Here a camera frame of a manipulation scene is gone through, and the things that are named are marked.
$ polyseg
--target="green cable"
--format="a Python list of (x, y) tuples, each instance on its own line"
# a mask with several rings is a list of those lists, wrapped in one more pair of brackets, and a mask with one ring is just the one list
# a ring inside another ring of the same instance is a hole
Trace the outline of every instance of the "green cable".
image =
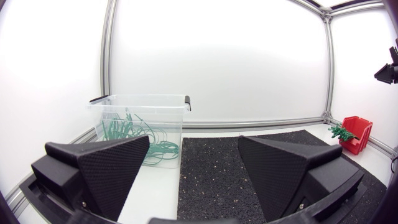
[[(145, 156), (143, 164), (145, 165), (156, 165), (163, 160), (168, 161), (177, 159), (179, 154), (179, 146), (173, 142), (167, 141), (167, 133), (160, 128), (151, 128), (142, 118), (134, 114), (144, 126), (133, 123), (131, 113), (128, 113), (126, 109), (126, 119), (120, 118), (116, 114), (117, 118), (113, 118), (106, 131), (106, 126), (102, 120), (102, 128), (104, 131), (103, 140), (123, 139), (123, 138), (134, 138), (138, 136), (148, 135), (150, 144), (148, 153)], [(155, 162), (145, 161), (147, 159), (155, 159)]]

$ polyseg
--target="white panel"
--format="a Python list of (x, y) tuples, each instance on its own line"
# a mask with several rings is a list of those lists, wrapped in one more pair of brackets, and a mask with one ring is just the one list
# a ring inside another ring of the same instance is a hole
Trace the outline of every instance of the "white panel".
[(186, 94), (184, 121), (320, 116), (322, 20), (292, 1), (118, 1), (112, 94)]
[(331, 28), (336, 63), (333, 117), (370, 120), (374, 123), (372, 136), (397, 146), (398, 85), (374, 78), (386, 63), (392, 63), (389, 48), (396, 46), (388, 13), (377, 9), (336, 17)]
[(85, 105), (100, 95), (106, 0), (6, 1), (0, 12), (0, 191), (45, 154), (91, 126)]

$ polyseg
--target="white wall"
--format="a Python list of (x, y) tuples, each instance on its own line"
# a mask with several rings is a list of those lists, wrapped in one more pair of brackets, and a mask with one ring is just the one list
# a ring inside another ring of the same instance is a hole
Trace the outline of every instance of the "white wall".
[(373, 122), (371, 135), (390, 147), (398, 145), (398, 85), (377, 81), (374, 74), (392, 63), (389, 48), (396, 33), (383, 9), (339, 16), (332, 20), (335, 46), (335, 119), (360, 116)]
[(87, 102), (100, 96), (106, 0), (7, 0), (0, 12), (0, 191), (45, 154), (91, 126)]
[(185, 122), (318, 117), (327, 76), (323, 22), (292, 1), (118, 1), (112, 94), (189, 95)]

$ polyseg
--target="black rubber mat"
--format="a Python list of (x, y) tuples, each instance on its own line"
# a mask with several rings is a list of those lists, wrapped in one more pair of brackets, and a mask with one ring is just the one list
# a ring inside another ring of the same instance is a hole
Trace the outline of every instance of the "black rubber mat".
[[(257, 136), (259, 138), (314, 146), (327, 143), (309, 132)], [(386, 192), (375, 176), (365, 172), (368, 188), (343, 223), (366, 223)], [(242, 223), (265, 223), (257, 195), (238, 152), (238, 138), (184, 138), (178, 193), (179, 220), (237, 218)]]

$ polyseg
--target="white table surface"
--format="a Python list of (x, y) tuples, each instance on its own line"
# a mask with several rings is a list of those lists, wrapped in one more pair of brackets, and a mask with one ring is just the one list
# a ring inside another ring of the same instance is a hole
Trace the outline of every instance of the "white table surface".
[[(297, 128), (273, 129), (265, 131), (245, 131), (231, 133), (182, 133), (183, 138), (218, 138), (239, 135), (262, 135), (307, 130), (326, 143), (338, 144), (332, 139), (328, 130), (330, 125), (316, 124)], [(391, 160), (377, 149), (367, 145), (359, 155), (355, 156), (343, 150), (349, 158), (367, 169), (384, 185), (388, 186), (391, 178)], [(120, 223), (148, 223), (152, 217), (176, 219), (178, 205), (178, 185), (180, 169), (164, 169), (142, 166), (128, 195), (120, 214)], [(29, 205), (18, 218), (21, 223), (45, 223), (37, 212)]]

